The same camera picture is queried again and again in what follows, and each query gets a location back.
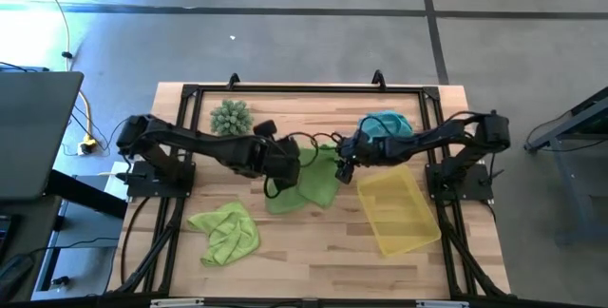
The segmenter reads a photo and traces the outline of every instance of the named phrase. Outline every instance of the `green cloth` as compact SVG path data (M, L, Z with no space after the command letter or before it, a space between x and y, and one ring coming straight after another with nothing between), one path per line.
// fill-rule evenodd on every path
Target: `green cloth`
M207 234L209 247L200 258L206 266L230 264L259 246L256 223L240 202L229 202L214 212L198 213L188 225Z
M307 164L314 156L314 149L300 148L299 160ZM332 205L339 182L335 178L337 154L333 147L321 146L319 154L309 166L300 168L297 185L283 190L276 198L266 198L266 210L271 214L285 214L313 202L322 208ZM273 196L276 187L269 181L268 193Z

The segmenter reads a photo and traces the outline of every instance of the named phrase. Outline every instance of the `wooden table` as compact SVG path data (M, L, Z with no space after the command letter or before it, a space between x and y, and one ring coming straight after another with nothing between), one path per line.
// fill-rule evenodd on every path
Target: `wooden table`
M174 123L182 85L160 83L152 114ZM446 117L467 109L463 87L439 88ZM351 135L358 119L368 112L384 109L403 113L415 131L423 129L418 100L407 94L222 92L204 94L199 130L209 133L210 112L222 99L247 102L255 123L275 120L277 137L294 131L337 131ZM190 121L191 114L192 107L189 107L186 122ZM298 141L308 143L305 139ZM458 150L459 147L454 146L451 152ZM197 176L192 196L186 201L184 218L239 200L256 221L261 245L254 254L232 265L204 267L199 259L207 247L207 238L189 230L183 221L171 296L448 298L439 241L403 255L384 258L380 254L356 195L356 179L386 168L357 169L352 183L340 186L333 206L327 210L309 204L291 214L274 216L264 207L262 179L251 181L235 175L205 156L195 155L193 160L197 163ZM425 197L423 167L427 162L426 153L415 155L408 162ZM119 245L123 244L124 231L139 201L129 205ZM159 201L150 199L134 224L126 252L127 275L139 265L150 247ZM497 286L508 292L501 246L488 208L478 202L463 202L462 206L471 253ZM462 263L455 250L454 255L459 284L465 288ZM161 254L155 289L162 276L163 260L164 254ZM108 289L119 286L120 257L114 259L113 270Z

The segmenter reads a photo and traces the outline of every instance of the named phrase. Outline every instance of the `gray floor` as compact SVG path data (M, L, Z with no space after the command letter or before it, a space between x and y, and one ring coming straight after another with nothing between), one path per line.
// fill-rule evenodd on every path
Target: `gray floor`
M424 8L422 0L63 1ZM434 1L440 10L608 10L608 0ZM68 20L71 45L78 49L74 69L85 74L83 90L106 134L127 115L147 112L159 81L226 81L236 71L247 82L363 83L381 68L391 83L437 84L425 18L71 13ZM554 243L555 233L568 227L563 188L551 155L532 157L522 147L533 126L608 84L608 21L440 19L438 25L450 83L465 86L471 108L496 108L511 121L513 145L497 157L497 168L505 172L495 182L495 195L513 292L606 305L608 246ZM61 69L65 32L58 13L0 10L0 28L10 31L3 34L0 60ZM79 127L70 125L64 140L68 152L81 138ZM60 153L56 168L83 175L107 171L118 159L115 153L105 158Z

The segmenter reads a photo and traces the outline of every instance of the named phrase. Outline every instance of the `yellow plastic bin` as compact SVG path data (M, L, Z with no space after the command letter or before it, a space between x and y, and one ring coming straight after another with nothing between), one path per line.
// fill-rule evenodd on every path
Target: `yellow plastic bin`
M357 193L383 255L405 253L441 237L406 165L359 180Z

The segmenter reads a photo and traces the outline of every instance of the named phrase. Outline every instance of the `yellow cable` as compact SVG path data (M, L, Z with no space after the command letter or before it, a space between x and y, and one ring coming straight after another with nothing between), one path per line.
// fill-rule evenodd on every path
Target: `yellow cable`
M61 12L61 16L64 18L64 25L66 26L66 51L69 52L69 25L67 24L66 14L64 13L64 9L61 7L61 4L59 4L59 0L54 0L54 1L55 1L55 4L57 4L57 8L59 8L59 11ZM67 58L66 58L66 71L70 71L69 60ZM92 126L91 126L91 111L88 106L88 101L86 100L86 97L81 90L78 90L78 96L80 96L80 98L83 100L83 103L85 104L86 134L84 137L84 141L85 142L94 141L94 139L91 137L93 135L93 130L92 130Z

